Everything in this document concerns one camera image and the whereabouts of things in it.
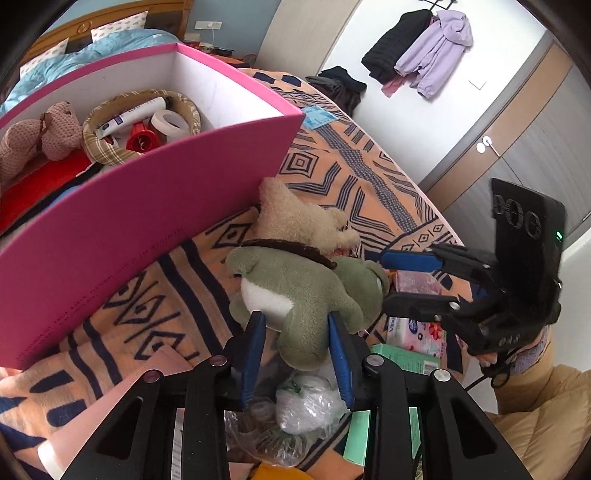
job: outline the woven basket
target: woven basket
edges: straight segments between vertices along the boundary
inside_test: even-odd
[[[142,90],[140,92],[122,93],[111,100],[101,103],[84,122],[82,147],[92,161],[103,165],[121,165],[128,160],[144,155],[143,153],[116,147],[105,140],[99,140],[95,131],[105,122],[127,110],[148,102],[157,97],[170,97],[171,110],[181,115],[188,123],[192,135],[201,131],[201,117],[195,104],[181,93],[170,90]]]

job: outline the green box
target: green box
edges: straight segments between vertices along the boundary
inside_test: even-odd
[[[441,365],[441,360],[417,352],[409,352],[402,348],[380,343],[371,347],[373,353],[378,353],[397,364],[403,370],[423,375],[430,375]],[[413,443],[413,457],[421,445],[421,433],[418,426],[418,411],[415,407],[408,409],[410,416],[411,440]],[[365,465],[365,453],[368,445],[369,410],[355,411],[351,416],[351,425],[347,436],[347,444],[343,457],[357,465]]]

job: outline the door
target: door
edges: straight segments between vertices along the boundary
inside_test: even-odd
[[[316,75],[361,0],[282,0],[255,67]]]
[[[486,137],[492,146],[483,145]],[[467,246],[494,248],[494,177],[564,203],[565,247],[584,232],[577,226],[591,212],[591,90],[557,45],[485,135],[427,192]]]
[[[570,245],[591,212],[591,89],[576,67],[503,158],[523,185],[564,203]]]

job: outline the wall switch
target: wall switch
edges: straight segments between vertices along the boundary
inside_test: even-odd
[[[195,22],[195,30],[219,30],[222,27],[222,22],[210,22],[197,20]]]

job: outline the white wall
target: white wall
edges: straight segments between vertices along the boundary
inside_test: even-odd
[[[363,0],[323,66],[341,65],[368,84],[354,119],[417,183],[486,111],[545,31],[517,0],[458,0],[453,8],[468,16],[474,46],[441,94],[429,101],[405,86],[388,99],[361,58],[404,12],[425,7],[418,0]],[[470,76],[484,77],[484,88],[473,87]]]

